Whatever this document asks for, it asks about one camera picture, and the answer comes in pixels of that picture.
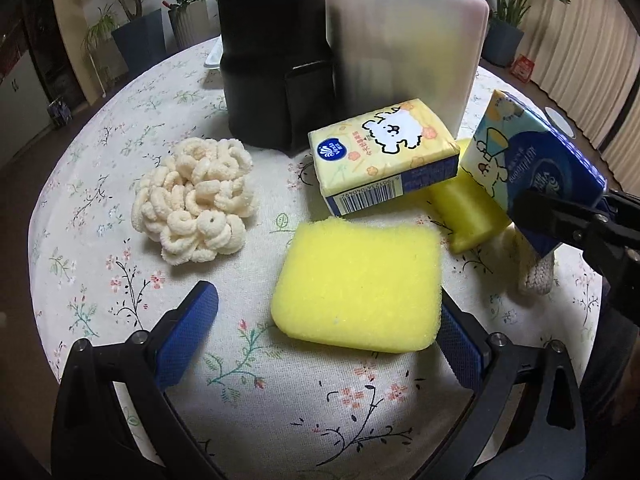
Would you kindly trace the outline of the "beige window curtain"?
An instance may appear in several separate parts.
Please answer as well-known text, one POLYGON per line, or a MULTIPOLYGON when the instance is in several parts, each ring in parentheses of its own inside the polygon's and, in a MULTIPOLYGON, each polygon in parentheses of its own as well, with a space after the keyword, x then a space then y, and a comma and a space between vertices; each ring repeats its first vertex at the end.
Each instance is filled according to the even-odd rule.
POLYGON ((604 146, 639 73, 639 35, 618 0, 529 0, 518 52, 533 82, 600 148, 622 188, 639 192, 639 112, 604 146))

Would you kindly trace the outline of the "beige knitted cloth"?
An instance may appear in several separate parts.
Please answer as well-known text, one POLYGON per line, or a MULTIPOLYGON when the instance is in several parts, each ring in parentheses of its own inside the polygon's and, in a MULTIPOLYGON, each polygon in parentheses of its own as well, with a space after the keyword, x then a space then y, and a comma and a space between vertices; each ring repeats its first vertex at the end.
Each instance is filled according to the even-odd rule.
POLYGON ((554 285, 554 252, 538 255, 513 223, 499 240, 501 259, 512 275, 516 291, 529 297, 550 294, 554 285))

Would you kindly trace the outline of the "grey cylindrical trash can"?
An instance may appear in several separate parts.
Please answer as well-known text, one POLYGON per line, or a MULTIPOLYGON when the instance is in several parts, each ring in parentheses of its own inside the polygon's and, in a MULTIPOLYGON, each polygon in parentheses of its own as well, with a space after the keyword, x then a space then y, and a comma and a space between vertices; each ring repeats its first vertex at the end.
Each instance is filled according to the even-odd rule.
POLYGON ((569 138, 574 139, 575 133, 573 128, 557 110, 554 110, 552 107, 546 106, 544 108, 544 114, 547 115, 550 122, 552 122, 555 128, 562 131, 562 133, 564 133, 569 138))

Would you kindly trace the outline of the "red paper box on floor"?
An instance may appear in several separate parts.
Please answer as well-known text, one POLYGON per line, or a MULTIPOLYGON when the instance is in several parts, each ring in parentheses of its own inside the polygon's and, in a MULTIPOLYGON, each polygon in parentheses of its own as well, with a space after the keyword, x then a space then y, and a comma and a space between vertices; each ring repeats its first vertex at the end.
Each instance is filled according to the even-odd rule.
POLYGON ((525 55, 519 55, 511 65, 510 74, 523 84, 527 84, 530 81, 530 78, 532 78, 534 68, 534 61, 530 58, 526 58, 525 55))

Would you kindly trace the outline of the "spider plant with white pole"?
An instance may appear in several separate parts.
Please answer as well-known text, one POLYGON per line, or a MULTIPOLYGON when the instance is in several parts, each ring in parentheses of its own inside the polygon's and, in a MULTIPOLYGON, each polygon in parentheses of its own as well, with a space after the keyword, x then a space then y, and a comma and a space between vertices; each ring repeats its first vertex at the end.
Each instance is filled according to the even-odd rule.
POLYGON ((88 54, 96 80, 105 98, 107 91, 113 88, 115 80, 122 73, 120 59, 113 32, 118 27, 118 18, 111 3, 98 8, 98 20, 90 25, 85 33, 82 46, 88 54))

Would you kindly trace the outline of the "white floral round tablecloth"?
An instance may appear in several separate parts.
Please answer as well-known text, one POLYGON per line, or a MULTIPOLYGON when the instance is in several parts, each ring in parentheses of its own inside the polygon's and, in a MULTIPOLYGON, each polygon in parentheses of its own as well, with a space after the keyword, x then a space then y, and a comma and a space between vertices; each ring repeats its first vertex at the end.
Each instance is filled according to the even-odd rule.
MULTIPOLYGON (((436 344, 420 353, 305 344, 285 336, 270 299, 300 222, 323 220, 314 162, 249 148, 246 178, 258 211, 244 220, 245 246, 231 256, 180 266, 131 225, 140 179, 189 138, 230 138, 219 72, 206 70, 209 40, 155 65, 119 91, 81 129, 40 193, 29 225, 32 304, 52 373, 60 382, 73 343, 120 344, 151 330, 198 281, 216 286, 216 320, 178 385, 166 390, 196 444, 229 479, 410 479, 435 451, 472 392, 460 387, 436 344)), ((567 346, 578 382, 592 357, 602 278, 577 249, 555 251, 544 296, 518 290, 513 228, 451 255, 449 222, 424 191, 351 214, 371 226, 408 224, 442 238, 442 278, 462 310, 514 344, 567 346)), ((125 454, 150 447, 142 408, 122 382, 107 379, 70 394, 75 423, 52 443, 62 479, 157 478, 125 454)))

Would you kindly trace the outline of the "white wall cabinet shelving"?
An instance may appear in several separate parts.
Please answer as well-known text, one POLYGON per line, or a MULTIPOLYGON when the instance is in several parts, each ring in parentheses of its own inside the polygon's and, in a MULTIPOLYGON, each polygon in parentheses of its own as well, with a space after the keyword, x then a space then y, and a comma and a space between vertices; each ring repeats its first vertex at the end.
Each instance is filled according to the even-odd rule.
POLYGON ((51 125, 49 101, 25 52, 1 83, 0 162, 6 164, 51 125))

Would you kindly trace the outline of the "plant in grey ribbed pot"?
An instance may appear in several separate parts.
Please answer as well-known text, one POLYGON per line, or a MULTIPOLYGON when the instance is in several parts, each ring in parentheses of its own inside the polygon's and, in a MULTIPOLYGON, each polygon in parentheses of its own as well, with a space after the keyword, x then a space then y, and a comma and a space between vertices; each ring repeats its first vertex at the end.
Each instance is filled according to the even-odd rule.
POLYGON ((176 0, 165 2, 169 21, 179 50, 200 44, 210 38, 208 0, 176 0))

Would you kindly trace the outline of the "small blue patterned box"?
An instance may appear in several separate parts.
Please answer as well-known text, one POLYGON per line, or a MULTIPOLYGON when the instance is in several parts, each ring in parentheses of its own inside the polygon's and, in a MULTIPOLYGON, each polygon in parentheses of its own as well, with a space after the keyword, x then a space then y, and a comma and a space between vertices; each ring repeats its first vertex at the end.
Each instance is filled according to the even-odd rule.
POLYGON ((48 113, 52 124, 57 129, 68 125, 73 118, 73 114, 62 96, 58 96, 48 105, 48 113))

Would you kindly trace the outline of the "blue Vinda tissue pack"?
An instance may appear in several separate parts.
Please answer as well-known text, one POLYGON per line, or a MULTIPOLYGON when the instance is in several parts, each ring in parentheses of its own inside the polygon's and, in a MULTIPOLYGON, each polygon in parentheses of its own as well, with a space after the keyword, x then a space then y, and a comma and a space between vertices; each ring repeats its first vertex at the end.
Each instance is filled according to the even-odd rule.
POLYGON ((492 92, 460 165, 506 214, 528 188, 582 206, 597 205, 608 188, 563 133, 502 90, 492 92))

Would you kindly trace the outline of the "yellow rectangular sponge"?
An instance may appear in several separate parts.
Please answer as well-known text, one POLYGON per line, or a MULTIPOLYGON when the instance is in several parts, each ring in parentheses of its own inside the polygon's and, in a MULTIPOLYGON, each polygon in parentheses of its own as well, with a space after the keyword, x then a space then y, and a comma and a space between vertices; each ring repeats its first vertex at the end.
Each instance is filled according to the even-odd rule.
POLYGON ((492 240, 511 224, 500 206, 461 166, 455 177, 413 191, 409 198, 434 214, 454 255, 492 240))
POLYGON ((409 353, 435 341, 441 307, 435 231, 329 218, 297 228, 270 311, 278 329, 294 339, 409 353))

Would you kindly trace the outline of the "tall plant in blue pot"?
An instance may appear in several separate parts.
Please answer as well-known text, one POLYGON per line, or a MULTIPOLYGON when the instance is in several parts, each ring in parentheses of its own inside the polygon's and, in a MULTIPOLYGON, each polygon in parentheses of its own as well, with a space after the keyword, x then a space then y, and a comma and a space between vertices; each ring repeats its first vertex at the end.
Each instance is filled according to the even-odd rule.
POLYGON ((162 11, 148 15, 143 0, 116 0, 126 16, 126 23, 112 31, 112 37, 134 78, 166 58, 162 11))

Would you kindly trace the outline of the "white ribbed plastic tray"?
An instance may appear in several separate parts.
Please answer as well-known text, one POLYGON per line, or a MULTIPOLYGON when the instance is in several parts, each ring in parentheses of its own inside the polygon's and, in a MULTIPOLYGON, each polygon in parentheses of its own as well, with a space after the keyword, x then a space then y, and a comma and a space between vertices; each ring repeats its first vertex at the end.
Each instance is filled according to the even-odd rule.
POLYGON ((218 70, 222 55, 224 54, 224 46, 220 37, 214 39, 212 50, 210 50, 205 60, 204 66, 208 70, 218 70))

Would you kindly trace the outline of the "large-leaf plant in blue pot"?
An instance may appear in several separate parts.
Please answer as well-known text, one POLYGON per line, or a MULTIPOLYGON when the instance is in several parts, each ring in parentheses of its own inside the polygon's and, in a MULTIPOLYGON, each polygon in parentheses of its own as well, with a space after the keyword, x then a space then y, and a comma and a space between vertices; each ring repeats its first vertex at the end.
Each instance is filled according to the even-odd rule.
MULTIPOLYGON (((570 0, 556 0, 570 4, 570 0)), ((492 65, 508 67, 514 61, 524 32, 521 24, 532 7, 530 0, 494 0, 490 10, 482 58, 492 65)))

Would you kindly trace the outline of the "black cylindrical container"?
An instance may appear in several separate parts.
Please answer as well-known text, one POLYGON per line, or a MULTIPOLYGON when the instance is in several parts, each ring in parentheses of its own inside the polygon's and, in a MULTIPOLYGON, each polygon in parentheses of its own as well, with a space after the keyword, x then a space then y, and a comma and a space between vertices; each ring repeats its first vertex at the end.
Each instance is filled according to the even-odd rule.
POLYGON ((217 0, 230 132, 296 154, 335 122, 326 0, 217 0))

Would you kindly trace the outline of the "white translucent plastic box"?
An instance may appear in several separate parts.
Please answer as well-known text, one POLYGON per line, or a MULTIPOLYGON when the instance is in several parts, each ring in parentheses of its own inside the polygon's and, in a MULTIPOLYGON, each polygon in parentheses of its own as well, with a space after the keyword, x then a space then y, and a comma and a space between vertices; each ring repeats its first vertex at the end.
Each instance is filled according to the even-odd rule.
POLYGON ((489 18, 486 0, 326 0, 347 117, 422 100, 456 134, 489 18))

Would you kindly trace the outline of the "yellow cartoon tissue pack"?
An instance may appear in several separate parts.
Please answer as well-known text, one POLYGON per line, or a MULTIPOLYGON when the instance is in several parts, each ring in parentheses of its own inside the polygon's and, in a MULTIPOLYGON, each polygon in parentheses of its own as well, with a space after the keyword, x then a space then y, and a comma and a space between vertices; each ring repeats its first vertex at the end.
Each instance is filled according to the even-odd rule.
POLYGON ((440 118, 413 99, 308 133, 320 193, 335 217, 453 178, 460 148, 440 118))

